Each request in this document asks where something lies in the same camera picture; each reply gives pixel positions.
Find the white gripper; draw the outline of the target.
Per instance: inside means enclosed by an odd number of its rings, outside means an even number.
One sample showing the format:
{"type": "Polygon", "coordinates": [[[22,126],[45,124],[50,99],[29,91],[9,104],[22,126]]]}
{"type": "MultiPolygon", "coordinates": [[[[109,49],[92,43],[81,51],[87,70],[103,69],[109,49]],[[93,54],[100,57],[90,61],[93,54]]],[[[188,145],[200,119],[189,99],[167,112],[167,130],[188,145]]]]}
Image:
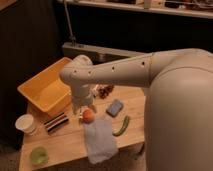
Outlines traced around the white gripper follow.
{"type": "Polygon", "coordinates": [[[83,106],[90,108],[93,112],[97,112],[93,104],[93,98],[91,87],[88,84],[71,86],[71,101],[74,114],[79,114],[83,106]]]}

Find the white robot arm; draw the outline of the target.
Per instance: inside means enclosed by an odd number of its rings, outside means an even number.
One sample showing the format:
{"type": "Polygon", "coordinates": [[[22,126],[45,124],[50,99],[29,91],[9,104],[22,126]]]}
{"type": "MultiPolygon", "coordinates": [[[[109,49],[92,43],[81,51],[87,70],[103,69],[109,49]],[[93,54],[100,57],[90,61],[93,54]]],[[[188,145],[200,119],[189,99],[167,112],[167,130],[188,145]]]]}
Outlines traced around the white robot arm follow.
{"type": "Polygon", "coordinates": [[[92,84],[146,87],[148,171],[213,171],[213,53],[178,49],[94,65],[79,55],[60,71],[76,109],[92,84]]]}

